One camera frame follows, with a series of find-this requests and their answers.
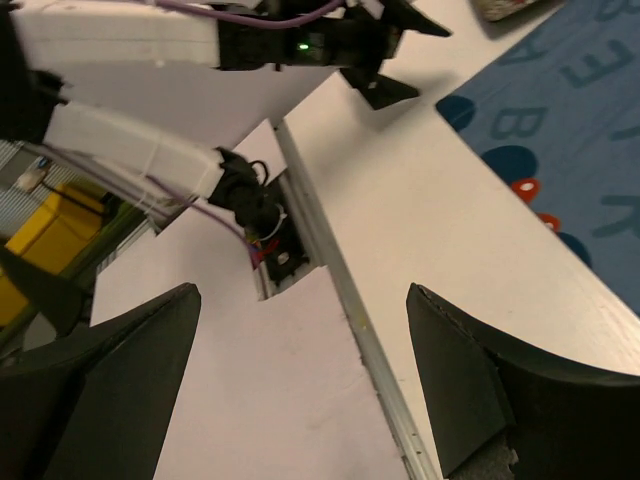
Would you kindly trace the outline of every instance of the screw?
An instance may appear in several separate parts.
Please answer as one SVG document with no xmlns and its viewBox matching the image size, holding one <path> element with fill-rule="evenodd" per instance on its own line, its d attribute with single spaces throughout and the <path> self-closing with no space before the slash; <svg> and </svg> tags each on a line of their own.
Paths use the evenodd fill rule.
<svg viewBox="0 0 640 480">
<path fill-rule="evenodd" d="M 287 252 L 282 252 L 278 255 L 278 265 L 284 265 L 289 261 L 289 254 Z"/>
</svg>

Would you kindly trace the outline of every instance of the blue mat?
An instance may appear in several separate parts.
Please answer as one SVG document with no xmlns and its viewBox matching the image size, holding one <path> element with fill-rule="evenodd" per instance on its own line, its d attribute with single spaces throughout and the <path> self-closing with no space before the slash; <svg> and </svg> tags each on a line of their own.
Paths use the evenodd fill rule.
<svg viewBox="0 0 640 480">
<path fill-rule="evenodd" d="M 437 109 L 640 312 L 640 0 L 568 1 Z"/>
</svg>

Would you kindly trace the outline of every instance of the patterned object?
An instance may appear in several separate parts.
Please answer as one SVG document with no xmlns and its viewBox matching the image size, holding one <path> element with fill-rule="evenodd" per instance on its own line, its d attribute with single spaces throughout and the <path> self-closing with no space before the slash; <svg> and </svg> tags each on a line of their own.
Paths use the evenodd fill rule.
<svg viewBox="0 0 640 480">
<path fill-rule="evenodd" d="M 474 0 L 476 6 L 487 20 L 496 22 L 504 17 L 536 3 L 538 0 Z"/>
<path fill-rule="evenodd" d="M 495 174 L 635 312 L 639 22 L 640 0 L 568 2 L 437 105 Z"/>
</svg>

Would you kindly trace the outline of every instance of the dark blue circle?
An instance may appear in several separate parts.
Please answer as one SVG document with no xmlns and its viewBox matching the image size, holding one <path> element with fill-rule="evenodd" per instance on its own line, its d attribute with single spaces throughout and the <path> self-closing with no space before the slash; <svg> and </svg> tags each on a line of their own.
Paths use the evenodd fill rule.
<svg viewBox="0 0 640 480">
<path fill-rule="evenodd" d="M 591 255 L 589 254 L 587 247 L 585 247 L 580 240 L 573 235 L 569 235 L 564 232 L 558 233 L 558 237 L 560 237 L 560 240 L 562 240 L 564 244 L 569 247 L 571 251 L 585 263 L 585 265 L 587 265 L 587 267 L 591 268 Z"/>
<path fill-rule="evenodd" d="M 436 110 L 456 132 L 467 128 L 476 115 L 473 101 L 458 95 L 444 97 L 436 103 Z"/>
<path fill-rule="evenodd" d="M 483 153 L 481 158 L 507 185 L 532 178 L 538 172 L 538 159 L 535 154 L 519 145 L 491 149 Z"/>
</svg>

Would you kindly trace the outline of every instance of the yellow object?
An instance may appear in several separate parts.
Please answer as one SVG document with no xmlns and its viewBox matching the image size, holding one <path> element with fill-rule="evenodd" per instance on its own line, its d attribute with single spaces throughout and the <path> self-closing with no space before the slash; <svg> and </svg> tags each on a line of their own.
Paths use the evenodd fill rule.
<svg viewBox="0 0 640 480">
<path fill-rule="evenodd" d="M 69 185 L 56 190 L 102 212 L 97 200 Z M 59 274 L 100 233 L 102 218 L 73 202 L 51 193 L 6 247 L 25 260 L 53 274 Z M 0 273 L 0 326 L 13 320 L 28 305 L 6 275 Z"/>
</svg>

